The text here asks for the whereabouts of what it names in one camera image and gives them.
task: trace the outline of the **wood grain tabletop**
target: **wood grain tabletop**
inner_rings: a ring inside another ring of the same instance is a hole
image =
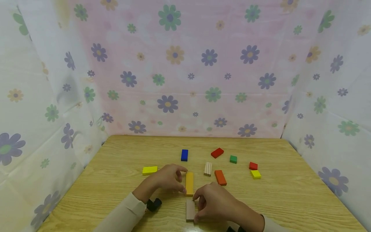
[[[217,159],[210,153],[221,147]],[[188,149],[188,162],[181,162]],[[238,157],[230,163],[230,155]],[[249,162],[259,165],[261,179],[252,179]],[[203,174],[211,162],[211,177]],[[108,138],[39,232],[93,231],[94,228],[147,176],[145,166],[175,163],[194,173],[194,190],[216,181],[221,169],[225,188],[252,209],[290,231],[366,231],[327,188],[301,156],[282,139],[204,138],[113,135]],[[186,197],[158,190],[162,200],[147,212],[133,231],[223,231],[226,222],[186,222]]]

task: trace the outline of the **sleeve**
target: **sleeve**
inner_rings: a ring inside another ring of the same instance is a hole
[[[130,232],[142,219],[146,205],[130,193],[103,221],[94,232]]]

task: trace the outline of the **rectangular block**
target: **rectangular block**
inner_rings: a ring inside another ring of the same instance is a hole
[[[218,181],[218,184],[220,184],[221,186],[227,185],[226,178],[224,177],[223,172],[221,170],[215,170],[214,174],[216,177],[216,181]]]
[[[193,172],[187,172],[185,176],[185,188],[187,190],[186,196],[193,196]]]
[[[180,160],[185,161],[185,162],[188,161],[188,150],[186,150],[186,149],[182,150],[182,157],[180,158]]]
[[[220,147],[216,149],[215,151],[211,152],[211,156],[214,157],[215,159],[218,158],[221,154],[223,154],[224,151]]]
[[[258,170],[251,170],[250,174],[253,177],[253,179],[260,179],[262,177]]]
[[[152,173],[155,173],[157,172],[157,166],[153,166],[153,167],[144,167],[143,168],[143,176],[145,175],[151,175]]]

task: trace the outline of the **green block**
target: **green block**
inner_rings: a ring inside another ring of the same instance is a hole
[[[231,155],[231,157],[229,158],[229,162],[231,162],[231,163],[237,163],[237,156],[232,156]]]

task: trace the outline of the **red block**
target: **red block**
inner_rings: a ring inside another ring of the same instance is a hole
[[[257,164],[256,163],[253,163],[253,162],[250,162],[249,169],[251,169],[251,170],[257,170]]]
[[[221,154],[223,154],[224,151],[220,147],[216,149],[215,151],[211,152],[211,156],[214,158],[218,158]]]

